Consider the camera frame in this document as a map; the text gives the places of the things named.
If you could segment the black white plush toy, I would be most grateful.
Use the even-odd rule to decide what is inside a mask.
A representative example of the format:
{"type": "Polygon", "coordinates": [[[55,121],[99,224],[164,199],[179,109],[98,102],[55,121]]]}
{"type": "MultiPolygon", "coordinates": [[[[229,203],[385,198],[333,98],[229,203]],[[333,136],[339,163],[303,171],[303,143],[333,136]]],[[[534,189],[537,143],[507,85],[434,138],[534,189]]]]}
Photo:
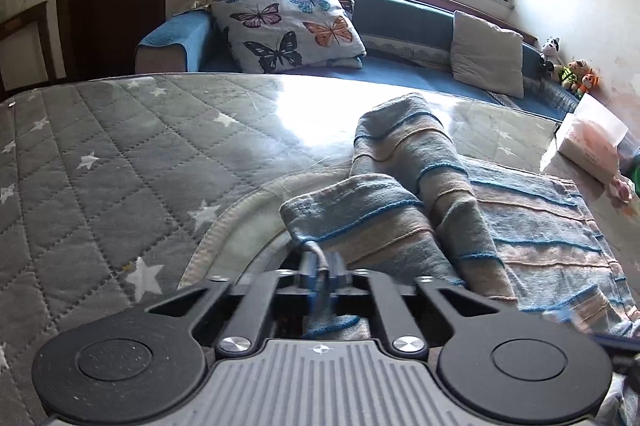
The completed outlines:
{"type": "Polygon", "coordinates": [[[557,81],[559,72],[563,67],[560,58],[560,39],[548,38],[541,46],[540,51],[542,68],[547,78],[557,81]]]}

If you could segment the yellow plush toy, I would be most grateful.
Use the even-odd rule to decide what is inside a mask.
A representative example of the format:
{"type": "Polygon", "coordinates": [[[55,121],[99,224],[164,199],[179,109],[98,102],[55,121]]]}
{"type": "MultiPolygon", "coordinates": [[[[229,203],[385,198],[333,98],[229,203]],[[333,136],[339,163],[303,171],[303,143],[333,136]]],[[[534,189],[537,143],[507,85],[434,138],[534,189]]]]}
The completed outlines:
{"type": "Polygon", "coordinates": [[[591,68],[585,60],[573,60],[566,66],[556,66],[555,73],[564,90],[576,94],[582,79],[590,72],[591,68]]]}

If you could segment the beige cushion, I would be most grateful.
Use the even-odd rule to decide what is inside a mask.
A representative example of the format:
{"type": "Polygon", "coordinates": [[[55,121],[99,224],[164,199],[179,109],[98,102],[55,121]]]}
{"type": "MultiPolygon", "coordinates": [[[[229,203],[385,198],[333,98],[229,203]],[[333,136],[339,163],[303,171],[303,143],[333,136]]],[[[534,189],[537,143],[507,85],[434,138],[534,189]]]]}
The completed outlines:
{"type": "Polygon", "coordinates": [[[465,12],[454,12],[450,67],[456,81],[522,99],[522,64],[521,34],[465,12]]]}

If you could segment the white tissue box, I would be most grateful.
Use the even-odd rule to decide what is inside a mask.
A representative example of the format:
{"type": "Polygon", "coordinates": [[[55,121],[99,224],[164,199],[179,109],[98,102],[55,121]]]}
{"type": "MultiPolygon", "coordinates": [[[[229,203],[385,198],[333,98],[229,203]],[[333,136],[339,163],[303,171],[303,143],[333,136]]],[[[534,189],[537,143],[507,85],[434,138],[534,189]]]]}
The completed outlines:
{"type": "Polygon", "coordinates": [[[606,186],[620,169],[618,145],[627,131],[613,112],[585,94],[556,131],[556,149],[606,186]]]}

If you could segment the butterfly print pillow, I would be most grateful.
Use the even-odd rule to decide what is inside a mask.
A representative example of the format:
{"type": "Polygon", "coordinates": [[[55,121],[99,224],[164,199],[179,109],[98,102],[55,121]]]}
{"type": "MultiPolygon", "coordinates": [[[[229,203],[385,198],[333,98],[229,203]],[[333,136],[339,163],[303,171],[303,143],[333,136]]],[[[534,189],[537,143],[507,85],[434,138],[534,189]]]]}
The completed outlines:
{"type": "Polygon", "coordinates": [[[367,53],[340,0],[220,0],[212,15],[245,73],[360,69],[367,53]]]}

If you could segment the striped blue pink sweater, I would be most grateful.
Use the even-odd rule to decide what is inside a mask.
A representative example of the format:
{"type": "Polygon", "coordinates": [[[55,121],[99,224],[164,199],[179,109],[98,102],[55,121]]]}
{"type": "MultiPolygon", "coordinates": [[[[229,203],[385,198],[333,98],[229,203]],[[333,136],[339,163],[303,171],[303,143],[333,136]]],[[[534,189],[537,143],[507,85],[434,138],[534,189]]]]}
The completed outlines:
{"type": "Polygon", "coordinates": [[[348,176],[284,202],[298,245],[401,283],[428,276],[591,332],[634,337],[639,306],[574,183],[458,153],[426,100],[364,113],[348,176]]]}

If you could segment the green plastic bowl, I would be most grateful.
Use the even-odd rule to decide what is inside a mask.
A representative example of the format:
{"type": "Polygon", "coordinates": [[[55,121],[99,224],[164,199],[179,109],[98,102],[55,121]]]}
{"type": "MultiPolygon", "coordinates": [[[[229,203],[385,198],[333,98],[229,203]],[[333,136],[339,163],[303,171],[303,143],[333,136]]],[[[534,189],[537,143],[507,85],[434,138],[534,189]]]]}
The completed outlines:
{"type": "Polygon", "coordinates": [[[624,169],[624,175],[634,183],[634,192],[640,197],[640,152],[637,152],[624,169]]]}

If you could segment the dark wooden side table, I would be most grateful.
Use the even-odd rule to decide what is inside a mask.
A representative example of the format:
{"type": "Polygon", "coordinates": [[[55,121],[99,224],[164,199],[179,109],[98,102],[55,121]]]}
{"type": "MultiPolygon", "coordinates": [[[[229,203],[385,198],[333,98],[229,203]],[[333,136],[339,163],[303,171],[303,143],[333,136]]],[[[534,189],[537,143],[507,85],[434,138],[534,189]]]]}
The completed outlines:
{"type": "Polygon", "coordinates": [[[47,2],[1,23],[1,90],[14,92],[56,80],[47,2]]]}

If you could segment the blue sofa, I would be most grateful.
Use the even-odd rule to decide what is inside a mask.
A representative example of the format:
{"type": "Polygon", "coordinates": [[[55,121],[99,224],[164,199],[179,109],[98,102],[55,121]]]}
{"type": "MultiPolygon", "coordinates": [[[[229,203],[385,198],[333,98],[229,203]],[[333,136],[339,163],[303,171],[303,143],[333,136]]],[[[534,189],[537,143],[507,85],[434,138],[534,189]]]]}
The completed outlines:
{"type": "MultiPolygon", "coordinates": [[[[523,45],[524,96],[491,93],[454,79],[449,50],[454,15],[410,0],[341,0],[367,47],[359,67],[320,64],[297,74],[434,90],[524,110],[561,121],[578,99],[544,75],[542,56],[523,45]]],[[[138,74],[160,72],[238,72],[226,39],[207,8],[170,18],[139,43],[138,74]]]]}

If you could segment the orange plush toy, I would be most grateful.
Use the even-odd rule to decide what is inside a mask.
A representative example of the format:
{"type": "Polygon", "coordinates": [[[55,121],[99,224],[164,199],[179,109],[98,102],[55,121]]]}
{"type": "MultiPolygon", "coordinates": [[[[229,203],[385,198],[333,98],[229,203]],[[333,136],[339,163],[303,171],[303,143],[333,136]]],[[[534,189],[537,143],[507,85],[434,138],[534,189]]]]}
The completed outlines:
{"type": "Polygon", "coordinates": [[[582,80],[580,81],[577,92],[578,98],[582,99],[585,94],[589,94],[594,87],[597,87],[599,85],[599,83],[600,75],[593,70],[590,70],[582,77],[582,80]]]}

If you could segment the grey quilted star tablecloth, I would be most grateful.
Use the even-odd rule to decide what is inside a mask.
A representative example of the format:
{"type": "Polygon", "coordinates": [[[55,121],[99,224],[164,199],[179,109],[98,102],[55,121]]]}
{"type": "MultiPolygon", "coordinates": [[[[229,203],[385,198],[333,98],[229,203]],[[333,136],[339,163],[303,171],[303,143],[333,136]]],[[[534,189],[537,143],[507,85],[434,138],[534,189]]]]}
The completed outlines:
{"type": "Polygon", "coordinates": [[[284,261],[289,198],[347,176],[363,113],[405,88],[162,74],[1,106],[1,420],[35,425],[36,351],[209,276],[284,261]]]}

